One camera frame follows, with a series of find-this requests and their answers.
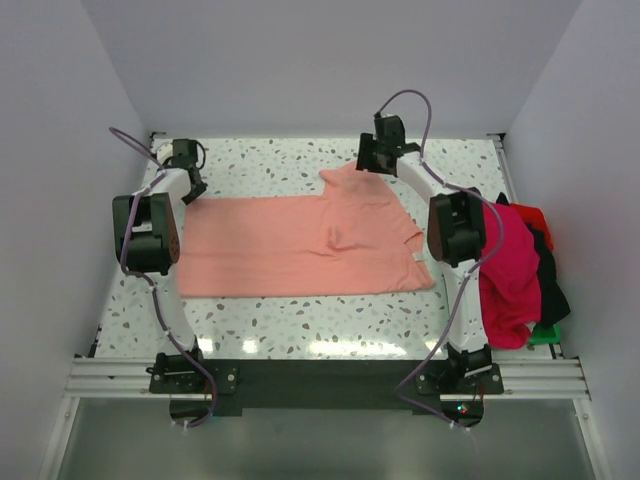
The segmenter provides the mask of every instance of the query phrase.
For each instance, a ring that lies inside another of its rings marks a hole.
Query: speckled white surface
[[[155,146],[166,140],[157,139]],[[320,194],[318,172],[355,160],[357,139],[200,139],[208,197]],[[506,191],[490,140],[430,140],[427,158],[450,180],[476,186],[489,199]],[[145,182],[153,177],[149,168]],[[424,230],[427,206],[408,186],[385,178]],[[176,211],[182,229],[184,208]],[[183,305],[200,347],[218,358],[408,358],[426,356],[448,316],[440,269],[428,255],[436,286],[400,294],[309,298],[197,298]],[[155,321],[148,292],[118,270],[102,315],[96,357],[151,358]]]

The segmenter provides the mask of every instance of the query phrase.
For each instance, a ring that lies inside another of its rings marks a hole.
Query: white wall
[[[584,0],[507,135],[520,200],[551,224],[615,479],[638,478],[640,3]]]
[[[107,128],[145,132],[79,0],[0,2],[0,59],[0,476],[31,479],[140,180]]]
[[[153,130],[357,135],[414,87],[455,137],[506,131],[580,0],[83,2]]]

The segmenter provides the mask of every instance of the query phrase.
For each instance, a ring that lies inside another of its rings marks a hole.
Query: magenta cloth
[[[526,326],[540,321],[541,294],[537,270],[539,257],[533,235],[518,212],[494,204],[504,224],[502,248],[480,267],[480,303],[482,320],[489,345],[498,348],[521,348],[531,332]],[[484,206],[489,253],[500,238],[498,222]]]

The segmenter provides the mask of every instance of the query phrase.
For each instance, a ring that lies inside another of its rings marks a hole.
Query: purple cable
[[[128,138],[132,142],[136,142],[138,145],[144,148],[142,143],[140,143],[135,138],[131,137],[129,134],[122,132],[121,130],[111,127],[109,128],[109,131],[136,151],[139,151],[138,148],[134,147],[128,141],[123,140],[123,138]],[[173,336],[173,334],[171,333],[171,330],[169,329],[166,322],[164,321],[164,318],[162,317],[162,311],[160,310],[160,300],[158,298],[158,288],[156,286],[156,283],[148,275],[142,272],[133,272],[127,268],[127,257],[129,255],[129,243],[131,242],[131,235],[133,233],[133,224],[135,223],[136,214],[138,212],[138,205],[140,204],[140,199],[144,195],[149,193],[151,189],[155,187],[158,183],[160,183],[160,181],[162,181],[162,179],[166,176],[164,167],[160,165],[158,161],[151,156],[151,153],[148,150],[146,150],[146,154],[144,154],[144,156],[153,160],[154,163],[156,163],[160,167],[161,171],[160,171],[160,175],[154,178],[148,187],[145,187],[143,190],[140,190],[133,197],[133,202],[131,203],[131,212],[129,213],[129,218],[127,220],[127,228],[125,230],[124,240],[122,242],[122,251],[120,253],[120,269],[122,270],[122,273],[124,273],[126,276],[133,276],[136,278],[143,279],[149,284],[149,287],[151,287],[151,297],[153,299],[153,307],[156,312],[156,317],[158,318],[158,323],[160,324],[160,328],[169,339],[169,342],[171,342],[171,344],[176,348],[176,350],[180,352],[180,355],[182,355],[185,360],[187,360],[191,365],[193,365],[193,367],[196,370],[198,370],[198,372],[200,372],[209,382],[209,386],[211,387],[211,406],[209,407],[209,410],[207,411],[206,415],[203,415],[198,419],[191,420],[190,422],[187,422],[185,424],[187,428],[193,428],[193,427],[202,425],[213,415],[213,411],[215,410],[216,403],[217,403],[216,382],[211,376],[211,374],[185,351],[182,345],[180,345],[180,342],[178,342],[176,338]]]
[[[434,357],[436,352],[442,347],[442,345],[446,341],[447,337],[449,336],[449,331],[451,330],[451,327],[453,325],[453,320],[455,319],[456,313],[458,312],[458,307],[460,306],[460,302],[462,300],[462,295],[464,293],[464,289],[466,288],[467,283],[469,283],[469,279],[471,278],[470,275],[473,272],[475,272],[477,269],[479,269],[482,266],[482,264],[484,264],[491,257],[493,257],[498,252],[498,250],[500,250],[500,248],[502,247],[502,244],[504,242],[504,224],[502,223],[502,218],[500,218],[500,214],[498,213],[498,211],[496,210],[496,208],[493,206],[493,204],[490,201],[488,201],[482,195],[476,193],[473,190],[461,187],[459,185],[454,185],[454,184],[451,184],[451,183],[447,183],[445,181],[445,179],[440,177],[427,164],[427,162],[425,160],[424,151],[425,151],[425,144],[427,143],[427,137],[429,135],[429,130],[431,128],[432,108],[431,108],[431,102],[429,101],[429,99],[427,98],[427,96],[424,93],[420,92],[419,90],[414,90],[414,89],[400,90],[399,92],[396,92],[395,94],[393,94],[382,105],[382,107],[380,107],[380,109],[378,110],[378,113],[382,113],[382,111],[385,109],[385,107],[387,105],[389,105],[389,103],[391,103],[396,97],[398,97],[400,95],[403,95],[405,93],[412,93],[414,95],[419,96],[420,98],[422,98],[422,100],[424,101],[425,105],[427,106],[427,124],[425,126],[424,133],[422,134],[422,142],[420,144],[420,164],[422,165],[422,167],[427,171],[427,173],[429,175],[431,175],[443,187],[445,187],[445,188],[448,187],[448,188],[451,188],[453,190],[457,190],[459,192],[467,193],[467,194],[472,195],[473,197],[479,199],[481,202],[483,202],[489,208],[491,213],[495,216],[495,218],[496,218],[496,220],[498,222],[498,229],[500,231],[500,236],[499,236],[498,242],[493,247],[493,249],[487,255],[485,255],[480,260],[478,260],[467,271],[467,274],[465,275],[464,279],[462,280],[462,283],[460,284],[460,290],[458,290],[458,295],[456,295],[455,301],[453,302],[453,307],[451,308],[451,313],[449,314],[449,320],[447,321],[447,324],[446,324],[446,326],[444,328],[444,331],[442,332],[442,335],[440,336],[440,338],[436,342],[436,345],[431,349],[431,351],[429,352],[427,357],[422,362],[420,362],[420,364],[409,375],[407,375],[404,380],[402,380],[398,384],[398,386],[396,387],[396,390],[395,390],[396,394],[402,400],[404,400],[405,402],[407,402],[407,403],[409,403],[409,404],[411,404],[411,405],[413,405],[415,407],[419,407],[419,408],[422,408],[424,410],[427,410],[428,412],[432,413],[433,415],[437,416],[438,418],[440,418],[440,419],[446,421],[447,423],[450,423],[450,424],[452,424],[452,425],[454,425],[456,427],[466,428],[466,427],[464,427],[464,425],[461,425],[460,423],[458,423],[458,422],[456,422],[454,420],[451,420],[444,413],[436,410],[435,408],[432,408],[429,405],[426,405],[426,404],[424,404],[422,402],[418,402],[416,400],[413,400],[411,398],[408,398],[408,397],[402,395],[400,393],[400,390],[402,388],[404,388],[405,386],[407,386],[418,374],[420,374],[424,370],[424,368],[427,365],[427,363],[429,363],[429,361],[431,361],[431,359]]]
[[[160,162],[158,162],[158,159],[149,151],[149,149],[147,147],[144,146],[144,144],[140,140],[132,137],[127,132],[123,132],[119,128],[109,127],[109,131],[118,140],[120,140],[124,144],[128,145],[129,147],[133,148],[136,152],[138,152],[143,157],[146,157],[149,160],[151,160],[159,168],[163,168],[163,166],[160,164]]]

